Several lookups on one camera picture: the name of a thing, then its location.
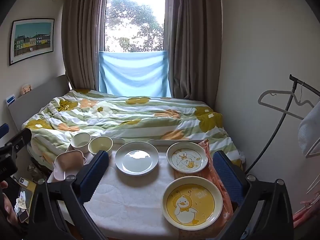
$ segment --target bed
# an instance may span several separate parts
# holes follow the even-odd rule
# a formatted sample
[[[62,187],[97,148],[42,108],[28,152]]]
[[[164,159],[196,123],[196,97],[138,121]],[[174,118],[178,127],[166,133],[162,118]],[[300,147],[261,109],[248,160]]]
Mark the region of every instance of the bed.
[[[62,75],[18,98],[9,110],[18,129],[32,131],[29,153],[50,170],[71,138],[83,131],[126,142],[207,138],[211,154],[223,150],[232,162],[241,164],[239,152],[223,128],[222,115],[199,101],[69,91]]]

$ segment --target screw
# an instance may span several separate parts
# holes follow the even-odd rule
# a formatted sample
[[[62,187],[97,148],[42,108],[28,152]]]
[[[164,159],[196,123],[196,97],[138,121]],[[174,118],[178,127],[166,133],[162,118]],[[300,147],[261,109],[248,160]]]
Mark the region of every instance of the screw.
[[[256,180],[256,177],[253,176],[253,175],[248,175],[247,179],[248,179],[249,181],[255,181],[255,180]]]
[[[42,185],[42,184],[44,184],[44,182],[45,182],[44,179],[39,179],[38,180],[38,185]]]
[[[284,184],[284,181],[282,179],[277,179],[277,183],[282,186]]]
[[[76,177],[74,175],[69,175],[68,177],[66,177],[66,181],[70,182],[73,181]]]

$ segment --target blue fabric covering window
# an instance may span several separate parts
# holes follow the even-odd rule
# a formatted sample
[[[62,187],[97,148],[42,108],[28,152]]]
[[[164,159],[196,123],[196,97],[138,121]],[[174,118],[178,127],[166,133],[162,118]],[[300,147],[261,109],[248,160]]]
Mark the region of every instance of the blue fabric covering window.
[[[117,96],[171,97],[168,52],[99,52],[100,92]]]

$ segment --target hand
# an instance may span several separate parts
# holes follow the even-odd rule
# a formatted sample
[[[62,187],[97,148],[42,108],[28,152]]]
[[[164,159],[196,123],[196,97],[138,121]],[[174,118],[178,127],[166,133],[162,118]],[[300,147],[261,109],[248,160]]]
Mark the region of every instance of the hand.
[[[7,188],[8,187],[8,183],[6,181],[2,181],[2,182],[0,182],[0,187],[1,188]],[[8,213],[7,221],[10,224],[15,226],[15,225],[18,224],[18,218],[16,216],[16,213],[14,212],[14,210],[12,208],[12,205],[11,205],[11,202],[8,199],[8,197],[4,193],[2,193],[2,194],[3,194],[3,197],[4,197],[4,209]]]

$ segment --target white tablecloth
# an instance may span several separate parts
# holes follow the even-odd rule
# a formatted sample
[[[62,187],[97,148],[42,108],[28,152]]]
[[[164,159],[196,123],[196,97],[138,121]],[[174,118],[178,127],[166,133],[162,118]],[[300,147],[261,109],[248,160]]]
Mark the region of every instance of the white tablecloth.
[[[168,147],[156,147],[159,163],[153,171],[129,176],[116,167],[115,154],[120,146],[114,144],[108,169],[91,200],[84,203],[87,212],[107,237],[178,239],[178,229],[164,218],[160,206],[165,188],[174,180],[173,169],[166,159]],[[91,154],[87,157],[88,161],[92,159]],[[59,204],[64,218],[73,224],[64,202]]]

